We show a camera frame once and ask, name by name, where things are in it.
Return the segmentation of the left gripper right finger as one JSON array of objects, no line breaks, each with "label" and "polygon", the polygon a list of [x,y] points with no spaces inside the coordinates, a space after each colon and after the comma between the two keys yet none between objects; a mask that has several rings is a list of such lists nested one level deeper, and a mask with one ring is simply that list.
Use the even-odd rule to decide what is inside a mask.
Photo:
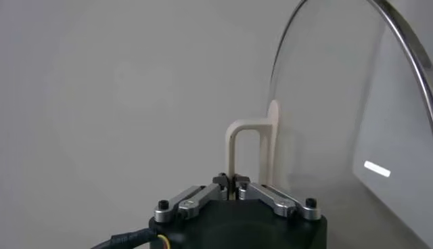
[{"label": "left gripper right finger", "polygon": [[307,221],[321,219],[321,210],[314,198],[307,198],[301,202],[272,185],[254,183],[249,177],[239,174],[233,176],[233,187],[238,200],[259,200],[270,207],[277,216],[290,219],[297,214]]}]

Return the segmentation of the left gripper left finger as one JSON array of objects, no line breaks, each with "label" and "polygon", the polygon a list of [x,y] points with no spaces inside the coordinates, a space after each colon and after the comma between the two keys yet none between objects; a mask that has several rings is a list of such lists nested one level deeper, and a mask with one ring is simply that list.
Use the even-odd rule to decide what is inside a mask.
[{"label": "left gripper left finger", "polygon": [[182,219],[192,219],[211,200],[227,200],[230,181],[225,173],[213,177],[207,186],[194,185],[169,200],[160,200],[154,209],[157,223],[170,223],[179,214]]}]

